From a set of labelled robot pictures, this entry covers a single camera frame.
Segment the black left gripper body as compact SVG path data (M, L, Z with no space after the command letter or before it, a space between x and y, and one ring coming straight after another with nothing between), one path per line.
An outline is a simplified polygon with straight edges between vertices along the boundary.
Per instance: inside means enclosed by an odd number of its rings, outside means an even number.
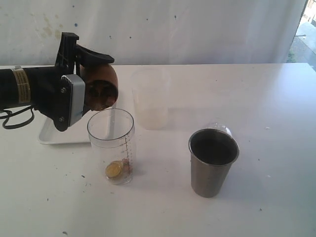
M53 67L38 69L39 79L36 91L38 110L53 120L57 130L66 131L69 121L70 86L63 82L63 75L75 73L76 43L79 37L74 33L62 33L60 46Z

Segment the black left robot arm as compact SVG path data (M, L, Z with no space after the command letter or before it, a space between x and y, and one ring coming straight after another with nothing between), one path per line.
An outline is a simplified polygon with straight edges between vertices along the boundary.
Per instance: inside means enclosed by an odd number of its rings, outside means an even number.
M111 107L118 99L114 58L77 43L78 35L63 32L55 64L0 71L0 118L4 129L24 127L34 120L9 125L9 119L38 110L63 132L89 111Z

